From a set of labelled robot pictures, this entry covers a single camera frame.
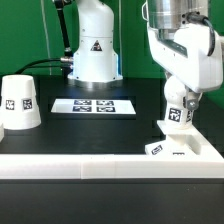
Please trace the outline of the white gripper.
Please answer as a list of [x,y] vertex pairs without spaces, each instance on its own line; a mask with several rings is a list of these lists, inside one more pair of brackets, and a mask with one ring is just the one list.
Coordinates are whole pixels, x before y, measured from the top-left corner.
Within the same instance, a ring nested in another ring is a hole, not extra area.
[[221,38],[215,33],[215,49],[208,56],[210,32],[206,26],[188,24],[175,32],[172,41],[162,41],[158,34],[157,29],[148,28],[152,58],[191,89],[187,90],[186,108],[197,110],[201,92],[213,91],[222,85]]

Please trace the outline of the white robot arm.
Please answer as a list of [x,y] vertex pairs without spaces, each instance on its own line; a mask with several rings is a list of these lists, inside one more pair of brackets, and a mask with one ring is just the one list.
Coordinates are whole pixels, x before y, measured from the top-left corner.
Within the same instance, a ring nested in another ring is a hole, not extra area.
[[[69,80],[88,87],[122,79],[113,50],[114,15],[100,0],[53,0],[62,24],[64,62]],[[79,15],[79,48],[70,48],[63,8],[75,3]],[[208,0],[146,0],[142,17],[152,58],[168,75],[168,82],[186,91],[184,107],[198,107],[204,92],[223,82],[221,38],[208,19]]]

